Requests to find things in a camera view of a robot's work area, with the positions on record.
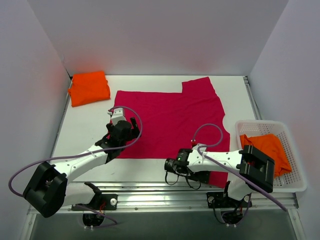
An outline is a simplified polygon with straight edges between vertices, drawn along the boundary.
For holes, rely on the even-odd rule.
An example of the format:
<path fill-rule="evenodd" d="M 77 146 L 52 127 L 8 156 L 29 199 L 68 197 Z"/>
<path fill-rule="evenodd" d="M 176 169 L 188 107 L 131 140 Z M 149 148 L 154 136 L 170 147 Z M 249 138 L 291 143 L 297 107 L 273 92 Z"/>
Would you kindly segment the crimson red t-shirt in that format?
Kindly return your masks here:
<path fill-rule="evenodd" d="M 209 77 L 182 83 L 181 93 L 119 90 L 115 106 L 125 106 L 126 118 L 133 109 L 142 120 L 142 135 L 119 156 L 121 159 L 167 159 L 179 149 L 197 143 L 217 144 L 210 152 L 228 152 L 230 134 L 223 126 L 225 111 Z"/>

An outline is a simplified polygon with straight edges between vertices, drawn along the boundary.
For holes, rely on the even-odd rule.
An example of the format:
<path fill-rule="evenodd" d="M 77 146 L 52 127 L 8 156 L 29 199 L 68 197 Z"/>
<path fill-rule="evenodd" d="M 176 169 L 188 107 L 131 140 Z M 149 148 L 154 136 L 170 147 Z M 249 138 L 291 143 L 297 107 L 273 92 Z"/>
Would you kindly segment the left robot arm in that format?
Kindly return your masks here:
<path fill-rule="evenodd" d="M 95 210 L 102 204 L 102 192 L 97 186 L 74 180 L 117 158 L 128 142 L 141 135 L 134 117 L 112 121 L 106 127 L 108 133 L 83 153 L 55 164 L 46 160 L 37 166 L 22 196 L 43 217 L 51 217 L 64 206 L 81 205 Z"/>

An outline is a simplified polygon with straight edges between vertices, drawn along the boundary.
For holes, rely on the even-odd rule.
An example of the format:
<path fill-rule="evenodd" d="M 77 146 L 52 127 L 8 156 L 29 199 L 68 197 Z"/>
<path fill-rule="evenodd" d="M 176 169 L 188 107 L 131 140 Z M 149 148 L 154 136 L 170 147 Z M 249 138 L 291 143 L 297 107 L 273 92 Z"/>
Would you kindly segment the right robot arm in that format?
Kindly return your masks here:
<path fill-rule="evenodd" d="M 175 158 L 167 158 L 164 171 L 187 183 L 212 185 L 224 190 L 223 203 L 234 206 L 245 196 L 258 192 L 275 202 L 275 162 L 256 147 L 246 145 L 235 151 L 207 151 L 207 145 L 181 148 Z"/>

